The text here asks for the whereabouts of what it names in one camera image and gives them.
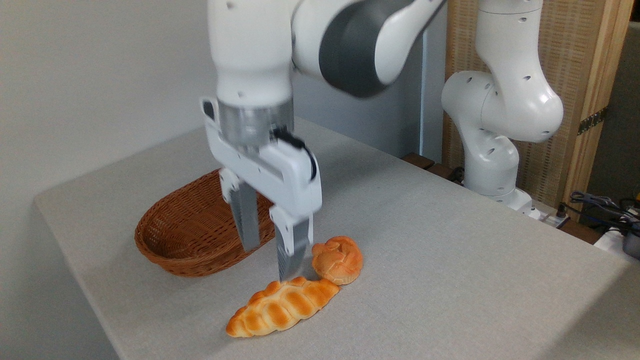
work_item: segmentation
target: metal bracket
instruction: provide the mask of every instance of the metal bracket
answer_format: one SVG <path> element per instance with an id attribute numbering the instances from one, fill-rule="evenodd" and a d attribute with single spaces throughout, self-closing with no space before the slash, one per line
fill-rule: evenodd
<path id="1" fill-rule="evenodd" d="M 604 118 L 607 115 L 608 106 L 605 106 L 604 109 L 598 111 L 592 116 L 580 121 L 580 127 L 578 128 L 578 135 L 582 135 L 592 127 L 598 125 L 599 123 L 604 121 Z"/>

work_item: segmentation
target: wooden panel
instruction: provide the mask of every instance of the wooden panel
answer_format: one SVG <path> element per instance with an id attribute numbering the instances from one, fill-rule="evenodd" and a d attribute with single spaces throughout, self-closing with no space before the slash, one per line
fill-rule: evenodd
<path id="1" fill-rule="evenodd" d="M 594 229 L 591 229 L 590 227 L 586 227 L 573 220 L 569 220 L 566 223 L 564 223 L 564 225 L 560 227 L 560 231 L 564 231 L 569 235 L 573 235 L 576 238 L 591 245 L 595 244 L 596 241 L 598 241 L 602 236 L 602 234 L 595 231 Z"/>
<path id="2" fill-rule="evenodd" d="M 427 159 L 424 156 L 420 156 L 415 152 L 410 152 L 409 154 L 403 156 L 402 160 L 405 160 L 409 164 L 415 165 L 424 170 L 432 167 L 436 163 L 435 161 Z"/>
<path id="3" fill-rule="evenodd" d="M 600 56 L 594 58 L 591 66 L 586 100 L 581 113 L 582 119 L 600 111 L 609 103 L 633 3 L 633 0 L 606 2 L 602 27 L 596 44 L 596 54 Z M 567 171 L 568 179 L 563 192 L 563 201 L 568 201 L 575 190 L 583 192 L 587 190 L 601 132 L 602 124 L 599 124 L 577 137 Z"/>
<path id="4" fill-rule="evenodd" d="M 450 180 L 451 176 L 453 175 L 453 170 L 442 164 L 435 164 L 432 167 L 428 168 L 427 171 L 447 180 Z"/>

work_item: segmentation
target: woven wall panel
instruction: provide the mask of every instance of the woven wall panel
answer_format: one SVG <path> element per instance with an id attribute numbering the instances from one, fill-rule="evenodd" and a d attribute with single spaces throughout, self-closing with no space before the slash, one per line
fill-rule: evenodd
<path id="1" fill-rule="evenodd" d="M 540 62 L 564 104 L 560 130 L 547 142 L 515 142 L 520 152 L 518 187 L 550 206 L 563 196 L 584 104 L 603 1 L 546 0 L 540 24 Z M 477 0 L 449 0 L 447 77 L 457 71 L 488 71 L 476 54 Z M 456 126 L 445 117 L 443 162 L 462 166 L 464 154 Z"/>

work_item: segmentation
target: brown wicker basket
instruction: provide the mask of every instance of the brown wicker basket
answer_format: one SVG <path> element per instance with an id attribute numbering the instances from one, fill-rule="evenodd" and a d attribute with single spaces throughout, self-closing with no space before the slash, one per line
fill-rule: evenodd
<path id="1" fill-rule="evenodd" d="M 260 246 L 275 237 L 271 205 L 258 194 Z M 255 251 L 242 247 L 231 208 L 222 199 L 218 170 L 155 203 L 142 216 L 134 238 L 152 263 L 183 277 L 219 272 Z"/>

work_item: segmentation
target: braided bread roll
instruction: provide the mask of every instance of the braided bread roll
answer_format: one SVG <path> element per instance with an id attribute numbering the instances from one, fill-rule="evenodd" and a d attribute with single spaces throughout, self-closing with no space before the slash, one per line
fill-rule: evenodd
<path id="1" fill-rule="evenodd" d="M 352 283 L 362 269 L 362 253 L 349 236 L 336 236 L 311 248 L 311 266 L 318 276 L 336 285 Z"/>
<path id="2" fill-rule="evenodd" d="M 273 281 L 236 311 L 227 324 L 227 334 L 250 338 L 287 330 L 301 319 L 313 316 L 338 291 L 337 285 L 325 279 L 308 281 L 300 276 L 291 281 Z"/>

